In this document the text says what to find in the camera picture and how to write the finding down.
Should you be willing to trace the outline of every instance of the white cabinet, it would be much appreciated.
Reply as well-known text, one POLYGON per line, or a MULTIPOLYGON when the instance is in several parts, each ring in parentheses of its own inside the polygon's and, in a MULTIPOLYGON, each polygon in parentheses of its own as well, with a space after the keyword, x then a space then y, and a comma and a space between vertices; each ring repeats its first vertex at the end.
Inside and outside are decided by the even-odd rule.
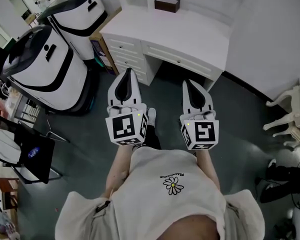
POLYGON ((114 62, 122 70, 133 68, 139 82, 146 85, 162 61, 204 76, 207 91, 226 67, 229 27, 191 11, 129 7, 100 33, 114 62))
POLYGON ((138 81, 149 86, 160 67, 161 60, 146 58, 140 40, 113 34, 103 34, 103 38, 119 73, 132 68, 138 81))
POLYGON ((176 64, 180 67, 193 71, 210 80, 217 80, 221 73, 221 69, 213 67, 202 60, 194 58, 185 53, 173 50, 158 44, 142 41, 142 50, 145 55, 149 55, 166 62, 176 64))

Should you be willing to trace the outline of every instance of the white robotic gripper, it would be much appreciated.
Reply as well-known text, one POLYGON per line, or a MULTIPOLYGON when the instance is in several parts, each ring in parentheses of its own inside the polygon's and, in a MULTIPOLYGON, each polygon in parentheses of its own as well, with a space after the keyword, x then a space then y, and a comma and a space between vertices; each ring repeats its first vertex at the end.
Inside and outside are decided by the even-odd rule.
POLYGON ((119 146, 143 143, 148 125, 146 111, 146 104, 141 103, 136 73, 127 68, 108 90, 109 117, 105 121, 111 142, 119 146))
POLYGON ((209 150, 218 144, 219 121, 210 94, 197 82, 182 84, 183 114, 181 133, 188 150, 209 150))

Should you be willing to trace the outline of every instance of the flower print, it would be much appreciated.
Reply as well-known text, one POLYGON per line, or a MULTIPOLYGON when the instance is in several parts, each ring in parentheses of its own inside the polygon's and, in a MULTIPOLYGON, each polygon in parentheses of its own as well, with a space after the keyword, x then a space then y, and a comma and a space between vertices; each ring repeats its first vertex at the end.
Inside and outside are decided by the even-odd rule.
POLYGON ((176 195, 180 193, 180 191, 184 188, 184 186, 178 185, 179 179, 178 177, 170 177, 169 179, 165 179, 163 182, 163 185, 165 185, 165 188, 169 190, 169 195, 172 194, 176 195))

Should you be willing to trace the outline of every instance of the desk drawer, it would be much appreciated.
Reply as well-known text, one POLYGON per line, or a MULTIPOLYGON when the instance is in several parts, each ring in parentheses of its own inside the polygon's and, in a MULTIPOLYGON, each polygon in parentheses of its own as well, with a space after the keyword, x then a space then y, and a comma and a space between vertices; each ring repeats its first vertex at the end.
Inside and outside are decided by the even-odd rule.
POLYGON ((210 66, 204 61, 194 58, 188 54, 146 41, 142 41, 141 43, 144 54, 176 64, 210 80, 217 80, 222 73, 221 69, 210 66))
POLYGON ((136 70, 135 68, 133 67, 129 67, 129 66, 124 66, 124 65, 120 65, 118 63, 115 63, 116 65, 116 68, 118 69, 119 73, 121 74, 122 72, 126 71, 127 68, 132 68, 136 74, 136 77, 138 78, 138 82, 140 83, 143 83, 145 85, 149 85, 148 84, 148 77, 147 77, 147 74, 144 73, 144 72, 140 72, 138 70, 136 70))
POLYGON ((142 70, 145 67, 145 60, 143 58, 130 56, 122 52, 116 52, 114 50, 109 50, 109 52, 112 56, 112 59, 114 60, 114 63, 119 63, 127 66, 137 66, 142 70))
POLYGON ((109 50, 143 58, 141 41, 112 34, 102 35, 109 50))

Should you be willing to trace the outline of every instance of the concrete floor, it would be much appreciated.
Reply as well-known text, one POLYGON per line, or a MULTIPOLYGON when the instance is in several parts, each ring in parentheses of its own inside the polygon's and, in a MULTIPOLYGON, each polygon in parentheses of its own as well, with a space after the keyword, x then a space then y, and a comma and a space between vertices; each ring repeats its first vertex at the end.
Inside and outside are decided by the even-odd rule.
MULTIPOLYGON (((178 123, 185 78, 199 83, 204 80, 165 62, 150 87, 139 84, 142 101, 157 110, 156 132, 162 149, 186 149, 178 123)), ((109 140, 105 122, 107 91, 114 79, 112 75, 100 73, 95 103, 88 114, 48 116, 52 128, 71 141, 70 144, 57 142, 52 160, 52 166, 64 177, 49 184, 20 186, 18 219, 22 239, 53 240, 59 212, 70 191, 77 191, 88 199, 104 191, 117 149, 109 140)), ((283 111, 266 107, 257 96, 223 76, 210 94, 220 124, 219 144, 210 153, 221 191, 232 194, 249 189, 256 196, 255 177, 264 174, 270 159, 277 157, 286 164, 295 164, 298 160, 297 155, 284 149, 283 137, 272 137, 275 130, 262 130, 264 124, 282 117, 283 111)), ((36 122, 41 132, 47 131, 45 118, 41 112, 36 122)), ((257 188, 259 195, 262 187, 260 184, 257 188)), ((265 239, 274 238, 274 225, 292 206, 289 196, 260 206, 266 223, 265 239)))

